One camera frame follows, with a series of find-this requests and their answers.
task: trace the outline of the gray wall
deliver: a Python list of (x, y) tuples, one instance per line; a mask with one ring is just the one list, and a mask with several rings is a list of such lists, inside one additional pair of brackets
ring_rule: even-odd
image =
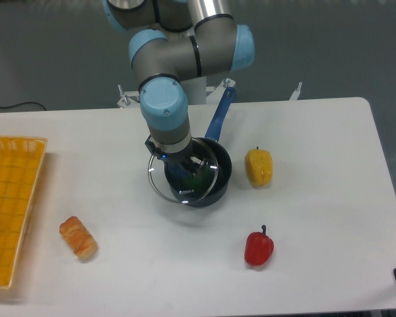
[[(238, 82), (236, 101), (286, 100), (299, 81), (304, 99), (366, 98), (396, 190), (396, 1), (230, 3), (257, 49), (250, 68), (228, 74)], [(117, 84), (137, 87), (127, 55), (134, 33), (113, 30), (100, 0), (1, 3), (0, 106), (115, 107)]]

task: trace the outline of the black cable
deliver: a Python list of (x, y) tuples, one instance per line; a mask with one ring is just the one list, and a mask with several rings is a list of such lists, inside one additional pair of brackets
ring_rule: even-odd
[(4, 107), (0, 106), (0, 109), (11, 109), (11, 108), (23, 106), (24, 104), (36, 104), (37, 106), (40, 106), (41, 108), (43, 108), (44, 111), (47, 111), (47, 108), (43, 104), (40, 104), (39, 102), (36, 102), (36, 101), (21, 102), (19, 104), (13, 104), (12, 106), (4, 106)]

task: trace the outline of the white table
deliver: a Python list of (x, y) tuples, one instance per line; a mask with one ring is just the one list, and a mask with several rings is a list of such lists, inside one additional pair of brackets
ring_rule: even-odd
[[(203, 136), (214, 106), (191, 106)], [(233, 104), (220, 143), (226, 195), (193, 209), (147, 180), (139, 109), (0, 114), (0, 134), (49, 139), (13, 288), (0, 316), (238, 316), (396, 308), (396, 198), (361, 98)], [(271, 152), (272, 183), (253, 189), (244, 156)], [(99, 243), (80, 263), (59, 234), (78, 216)], [(275, 252), (244, 263), (267, 225)]]

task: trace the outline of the robotic arm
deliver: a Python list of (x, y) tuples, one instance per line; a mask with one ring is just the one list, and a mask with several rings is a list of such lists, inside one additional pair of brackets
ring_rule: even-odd
[(104, 7), (118, 28), (158, 23), (168, 32), (191, 31), (169, 41), (165, 33), (148, 29), (129, 43), (150, 131), (146, 146), (165, 162), (189, 158), (188, 102), (180, 82), (250, 65), (255, 56), (251, 31), (235, 24), (227, 0), (104, 0)]

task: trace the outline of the red bell pepper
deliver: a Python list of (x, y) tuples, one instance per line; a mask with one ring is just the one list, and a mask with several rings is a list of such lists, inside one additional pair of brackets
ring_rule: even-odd
[(263, 232), (253, 232), (246, 240), (245, 261), (252, 266), (263, 265), (275, 249), (273, 240), (265, 234), (265, 225), (262, 229)]

